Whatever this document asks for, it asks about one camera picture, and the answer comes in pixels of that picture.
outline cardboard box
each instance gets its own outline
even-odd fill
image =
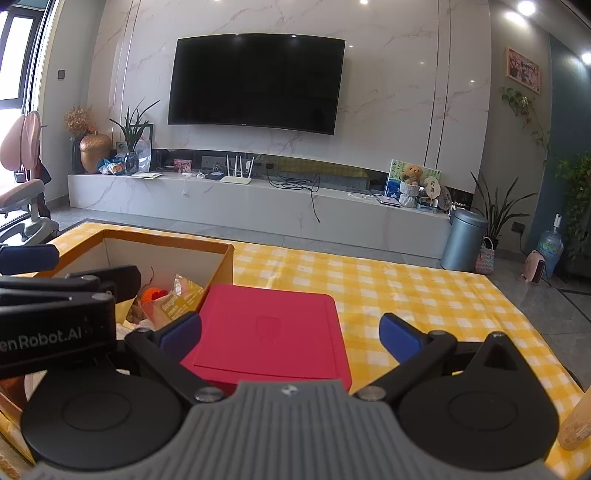
[[[233,283],[233,260],[233,245],[106,228],[63,254],[55,270],[37,273],[35,277],[63,278],[79,271],[136,265],[142,285],[169,290],[178,274],[202,286],[206,293],[199,303],[200,310],[212,285]],[[116,306],[123,318],[132,302]],[[19,430],[24,383],[22,377],[9,382],[10,388],[7,382],[0,385],[0,432],[32,462]]]

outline yellow checkered tablecloth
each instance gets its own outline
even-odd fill
[[[53,243],[60,253],[103,229],[145,229],[84,223]],[[162,232],[162,235],[186,236]],[[527,318],[484,276],[340,257],[268,245],[234,245],[234,283],[331,295],[339,319],[355,392],[397,365],[378,338],[383,313],[393,312],[423,332],[446,330],[460,341],[483,341],[503,330],[517,345],[552,398],[563,421],[582,396]],[[558,475],[576,479],[591,463],[589,440],[574,452],[555,443],[547,459]]]

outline floor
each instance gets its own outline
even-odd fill
[[[172,232],[194,233],[214,238],[438,268],[437,260],[432,258],[140,215],[63,207],[53,210],[52,218],[60,224],[62,230],[81,220],[95,219]],[[591,293],[591,282],[573,280],[566,284],[553,277],[550,279],[551,286],[545,282],[527,284],[521,278],[521,268],[522,264],[519,261],[497,258],[495,272],[488,275],[488,278],[528,317],[560,362],[586,389],[591,385],[591,320],[589,320],[591,319],[591,296],[561,293],[560,290]]]

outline wooden bottle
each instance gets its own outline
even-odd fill
[[[564,450],[575,450],[591,435],[591,388],[587,389],[558,431],[558,441]]]

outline black screen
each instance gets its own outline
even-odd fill
[[[177,43],[168,123],[333,135],[345,41],[229,34]]]

